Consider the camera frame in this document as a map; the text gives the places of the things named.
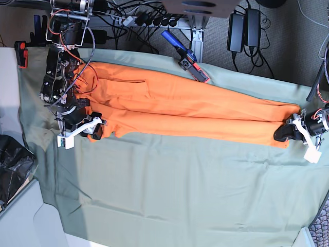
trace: green tablecloth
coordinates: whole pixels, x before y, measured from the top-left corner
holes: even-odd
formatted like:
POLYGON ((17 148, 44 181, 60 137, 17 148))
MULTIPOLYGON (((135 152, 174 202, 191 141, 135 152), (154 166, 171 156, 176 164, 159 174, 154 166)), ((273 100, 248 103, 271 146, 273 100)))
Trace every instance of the green tablecloth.
MULTIPOLYGON (((130 133, 96 143, 76 137, 73 149, 58 149, 57 123, 39 99, 46 56, 45 48, 29 48, 19 73, 20 119, 38 157, 43 199, 58 209, 66 233, 111 247, 288 246, 313 220, 329 189, 329 138, 316 165, 303 159, 301 142, 282 150, 130 133)), ((98 49, 93 60, 191 77, 164 56, 98 49)), ((217 86, 319 106, 306 105, 308 87, 201 66, 217 86)))

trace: gray carpet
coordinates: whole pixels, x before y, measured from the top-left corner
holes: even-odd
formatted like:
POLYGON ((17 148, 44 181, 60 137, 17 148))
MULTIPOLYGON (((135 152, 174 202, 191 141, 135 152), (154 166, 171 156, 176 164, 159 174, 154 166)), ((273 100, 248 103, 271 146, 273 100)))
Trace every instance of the gray carpet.
MULTIPOLYGON (((305 14, 312 19, 328 24, 327 22, 327 1, 324 0, 300 0, 305 14)), ((254 8, 258 4, 251 0, 254 8)), ((317 57, 318 50, 328 34, 325 27, 321 27, 307 20, 298 9, 297 0, 287 0, 284 6, 278 9, 261 9, 270 18, 272 25, 267 30, 271 46, 263 51, 264 57, 273 69, 276 79, 293 82, 301 85, 312 85, 318 72, 321 59, 317 57)), ((21 9, 12 7, 0 7, 0 33, 8 46, 13 46, 15 40, 29 40, 29 32, 33 31, 33 14, 40 13, 38 10, 21 9)), ((112 36, 111 28, 105 28, 108 35, 112 36)), ((179 58, 173 47, 162 38, 161 30, 158 30, 151 38, 151 43, 161 55, 179 58)), ((179 30, 172 30, 173 33, 186 45, 189 41, 179 30)), ((226 50, 228 33, 228 19, 210 18, 205 32, 203 62, 213 64, 222 68, 234 70, 231 53, 226 50)), ((267 41, 262 33, 261 46, 265 47, 267 41)), ((137 50, 140 42, 132 36, 130 41, 126 37, 120 38, 119 49, 137 50)), ((114 49, 114 40, 108 41, 105 45, 98 45, 98 48, 114 49)), ((151 52, 149 48, 143 47, 140 51, 151 52)), ((251 70, 250 58, 245 54, 238 54, 236 63, 239 70, 247 73, 251 70)), ((266 65, 255 68, 254 75, 271 77, 266 65)), ((323 80, 323 89, 329 90, 329 86, 323 80)))

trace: metal frame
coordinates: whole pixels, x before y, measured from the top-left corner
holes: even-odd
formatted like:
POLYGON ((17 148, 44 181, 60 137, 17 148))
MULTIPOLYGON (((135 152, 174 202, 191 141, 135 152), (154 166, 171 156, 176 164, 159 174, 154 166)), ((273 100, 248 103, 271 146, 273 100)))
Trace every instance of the metal frame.
MULTIPOLYGON (((112 23, 113 19, 111 16, 102 16, 106 21, 112 23)), ((203 58, 203 47, 204 47, 204 36, 205 29, 208 23, 208 16, 201 15, 189 15, 179 19, 174 29, 180 29, 181 32, 190 41, 190 49, 194 52, 198 62, 202 62, 203 58)), ((122 26, 121 21, 115 22, 114 25, 122 26)), ((89 27, 107 27, 108 24, 104 23, 101 19, 96 16, 91 16, 89 21, 89 27)), ((146 25, 138 26, 135 22, 132 23, 131 27, 145 27, 146 25)))

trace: power adapter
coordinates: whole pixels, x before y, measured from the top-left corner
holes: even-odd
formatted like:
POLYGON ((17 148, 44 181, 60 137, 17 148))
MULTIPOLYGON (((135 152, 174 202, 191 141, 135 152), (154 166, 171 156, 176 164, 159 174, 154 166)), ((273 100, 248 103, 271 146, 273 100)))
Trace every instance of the power adapter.
POLYGON ((242 52, 245 17, 232 13, 228 29, 227 49, 231 52, 242 52))
POLYGON ((245 45, 259 48, 261 42, 261 13, 257 9, 245 11, 245 45))

